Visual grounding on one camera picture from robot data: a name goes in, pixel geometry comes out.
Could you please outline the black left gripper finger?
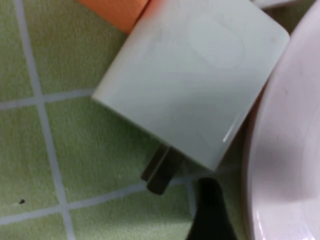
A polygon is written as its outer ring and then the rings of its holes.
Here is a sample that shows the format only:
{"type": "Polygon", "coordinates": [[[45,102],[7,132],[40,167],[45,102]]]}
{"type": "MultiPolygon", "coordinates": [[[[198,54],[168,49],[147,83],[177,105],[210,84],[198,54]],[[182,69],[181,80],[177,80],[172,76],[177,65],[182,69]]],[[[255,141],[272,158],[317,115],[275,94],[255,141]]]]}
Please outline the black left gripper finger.
{"type": "Polygon", "coordinates": [[[195,216],[187,240],[237,240],[237,233],[228,216],[224,191],[209,176],[198,180],[195,216]]]}

